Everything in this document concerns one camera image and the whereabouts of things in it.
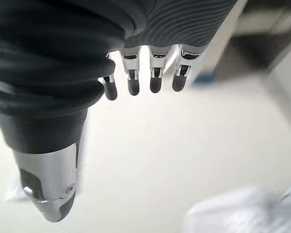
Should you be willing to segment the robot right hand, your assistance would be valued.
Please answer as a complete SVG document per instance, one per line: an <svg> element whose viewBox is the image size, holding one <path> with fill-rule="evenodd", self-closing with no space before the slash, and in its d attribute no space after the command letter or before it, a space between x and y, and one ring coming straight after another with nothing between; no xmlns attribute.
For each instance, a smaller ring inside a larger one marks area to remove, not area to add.
<svg viewBox="0 0 291 233"><path fill-rule="evenodd" d="M0 128L22 188L44 218L61 221L76 193L81 134L101 96L117 97L119 51L129 93L139 93L141 46L150 90L161 89L179 47L179 92L235 5L233 0L0 0Z"/></svg>

